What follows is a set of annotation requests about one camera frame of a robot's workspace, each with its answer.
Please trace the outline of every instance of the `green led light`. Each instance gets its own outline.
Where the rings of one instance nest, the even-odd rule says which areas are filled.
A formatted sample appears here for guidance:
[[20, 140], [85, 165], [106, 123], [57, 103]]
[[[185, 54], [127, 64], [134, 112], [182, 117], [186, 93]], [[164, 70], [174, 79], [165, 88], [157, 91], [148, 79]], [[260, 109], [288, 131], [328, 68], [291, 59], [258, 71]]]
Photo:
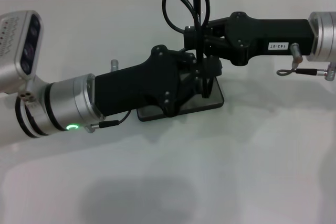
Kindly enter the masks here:
[[71, 124], [71, 125], [67, 126], [67, 130], [78, 129], [78, 128], [79, 128], [79, 126], [75, 125], [75, 124]]

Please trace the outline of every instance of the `white label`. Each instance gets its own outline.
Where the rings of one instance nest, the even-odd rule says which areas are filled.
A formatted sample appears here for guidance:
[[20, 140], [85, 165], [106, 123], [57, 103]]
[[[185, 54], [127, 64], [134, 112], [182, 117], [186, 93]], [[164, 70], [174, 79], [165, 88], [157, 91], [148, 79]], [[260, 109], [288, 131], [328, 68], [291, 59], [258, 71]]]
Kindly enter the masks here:
[[287, 50], [288, 42], [271, 42], [268, 43], [268, 50]]

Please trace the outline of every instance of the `black band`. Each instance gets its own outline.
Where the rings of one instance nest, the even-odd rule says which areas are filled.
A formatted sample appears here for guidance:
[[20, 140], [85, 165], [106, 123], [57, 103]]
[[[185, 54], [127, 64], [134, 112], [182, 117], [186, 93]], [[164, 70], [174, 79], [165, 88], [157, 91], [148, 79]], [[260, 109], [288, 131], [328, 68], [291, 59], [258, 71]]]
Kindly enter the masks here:
[[33, 116], [31, 115], [29, 109], [27, 108], [27, 106], [25, 106], [25, 109], [26, 109], [26, 114], [27, 114], [27, 117], [28, 117], [28, 121], [30, 122], [30, 125], [32, 126], [33, 130], [41, 135], [41, 136], [49, 136], [48, 134], [44, 133], [40, 128], [39, 126], [36, 124]]
[[25, 122], [23, 121], [22, 114], [21, 114], [21, 99], [19, 97], [16, 98], [16, 102], [15, 102], [15, 114], [16, 114], [16, 118], [17, 118], [17, 121], [19, 122], [21, 129], [26, 133], [26, 135], [29, 136], [30, 138], [38, 138], [38, 136], [33, 135], [29, 131]]
[[51, 123], [54, 125], [54, 127], [56, 129], [58, 129], [59, 131], [67, 131], [65, 128], [63, 128], [56, 120], [56, 117], [54, 116], [53, 112], [52, 112], [52, 109], [51, 109], [51, 104], [50, 104], [50, 90], [51, 90], [51, 87], [53, 86], [53, 83], [49, 84], [47, 87], [46, 87], [46, 91], [44, 93], [44, 104], [45, 104], [45, 107], [46, 107], [46, 111], [47, 111], [47, 114], [48, 114], [48, 117], [51, 121]]

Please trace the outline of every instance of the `camera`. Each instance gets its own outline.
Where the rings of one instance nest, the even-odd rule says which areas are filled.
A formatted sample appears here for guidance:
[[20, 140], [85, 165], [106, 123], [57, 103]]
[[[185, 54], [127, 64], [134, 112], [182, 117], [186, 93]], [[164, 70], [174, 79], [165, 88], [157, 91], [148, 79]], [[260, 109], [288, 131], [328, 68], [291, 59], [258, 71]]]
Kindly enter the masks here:
[[33, 10], [0, 16], [0, 93], [19, 92], [34, 79], [42, 36], [41, 18]]

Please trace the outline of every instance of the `white table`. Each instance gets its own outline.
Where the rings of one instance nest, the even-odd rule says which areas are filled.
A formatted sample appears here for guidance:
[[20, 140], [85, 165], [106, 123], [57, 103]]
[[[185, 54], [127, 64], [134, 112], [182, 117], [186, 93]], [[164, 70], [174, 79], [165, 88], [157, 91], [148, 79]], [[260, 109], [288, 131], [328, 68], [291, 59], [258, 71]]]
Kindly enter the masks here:
[[[169, 0], [172, 20], [192, 24], [180, 7]], [[308, 18], [336, 10], [336, 0], [211, 0], [211, 8], [211, 19], [238, 10]], [[44, 21], [37, 73], [49, 82], [109, 72], [113, 58], [126, 68], [155, 45], [183, 44], [161, 0], [0, 0], [1, 14], [21, 9]], [[0, 223], [335, 223], [334, 83], [276, 76], [290, 66], [286, 56], [256, 57], [246, 67], [222, 62], [220, 109], [148, 123], [134, 111], [94, 134], [1, 148]]]

